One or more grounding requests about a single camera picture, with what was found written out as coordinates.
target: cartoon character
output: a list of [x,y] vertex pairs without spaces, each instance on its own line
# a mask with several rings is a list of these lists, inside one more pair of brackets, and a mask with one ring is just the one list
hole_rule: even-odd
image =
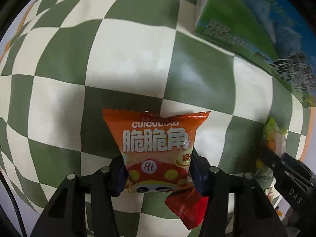
[[130,188],[136,192],[167,192],[186,188],[187,171],[172,163],[148,159],[127,169]]

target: red snack bag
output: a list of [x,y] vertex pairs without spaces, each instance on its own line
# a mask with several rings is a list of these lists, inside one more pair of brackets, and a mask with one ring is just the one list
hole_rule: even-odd
[[195,188],[190,188],[170,194],[165,204],[191,230],[203,221],[208,199],[202,197]]
[[146,112],[103,109],[135,192],[176,191],[186,181],[195,132],[209,112],[162,118]]

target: plastic wrapper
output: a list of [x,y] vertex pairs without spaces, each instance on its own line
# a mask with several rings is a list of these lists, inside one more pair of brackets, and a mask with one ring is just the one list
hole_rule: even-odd
[[187,181],[197,128],[210,112],[162,118],[146,112],[103,109],[118,145],[131,192],[166,192],[193,186]]
[[[279,128],[275,119],[270,118],[263,131],[262,145],[282,158],[286,152],[286,133],[287,130]],[[257,159],[256,167],[258,180],[267,182],[273,177],[272,169],[264,165],[260,159]]]
[[272,186],[264,191],[269,201],[272,203],[275,196],[279,196],[280,193]]
[[172,193],[165,200],[168,208],[176,214],[188,230],[198,227],[203,221],[208,197],[202,197],[195,188]]

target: orange snack bag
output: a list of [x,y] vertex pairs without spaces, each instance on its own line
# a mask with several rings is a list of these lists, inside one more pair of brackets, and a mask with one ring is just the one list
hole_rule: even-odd
[[166,192],[192,187],[186,179],[195,132],[209,113],[162,118],[146,112],[103,109],[129,174],[126,188]]

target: cardboard box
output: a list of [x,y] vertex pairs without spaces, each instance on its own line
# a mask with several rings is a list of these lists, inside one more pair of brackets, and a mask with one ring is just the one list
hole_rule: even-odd
[[288,0],[197,0],[195,34],[277,78],[304,107],[316,106],[316,37]]

